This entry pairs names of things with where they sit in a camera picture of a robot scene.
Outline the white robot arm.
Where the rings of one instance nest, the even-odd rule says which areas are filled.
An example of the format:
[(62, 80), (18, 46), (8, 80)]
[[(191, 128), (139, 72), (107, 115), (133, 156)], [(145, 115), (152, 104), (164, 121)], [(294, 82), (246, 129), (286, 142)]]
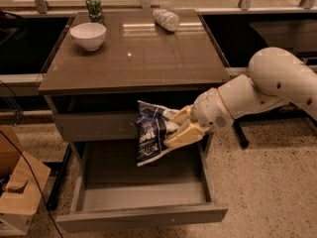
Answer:
[(245, 115), (292, 103), (317, 120), (317, 74), (280, 48), (256, 52), (241, 74), (200, 94), (172, 119), (179, 125), (164, 144), (177, 149), (200, 141), (208, 132), (223, 131)]

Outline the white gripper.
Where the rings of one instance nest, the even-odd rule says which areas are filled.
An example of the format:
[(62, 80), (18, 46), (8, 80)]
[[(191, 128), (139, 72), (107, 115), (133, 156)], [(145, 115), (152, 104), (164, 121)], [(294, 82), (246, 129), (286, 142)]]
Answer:
[(200, 141), (208, 130), (227, 130), (233, 125), (234, 119), (225, 107), (219, 91), (210, 88), (196, 98), (193, 106), (184, 106), (170, 121), (181, 126), (164, 140), (164, 144), (168, 148), (178, 149)]

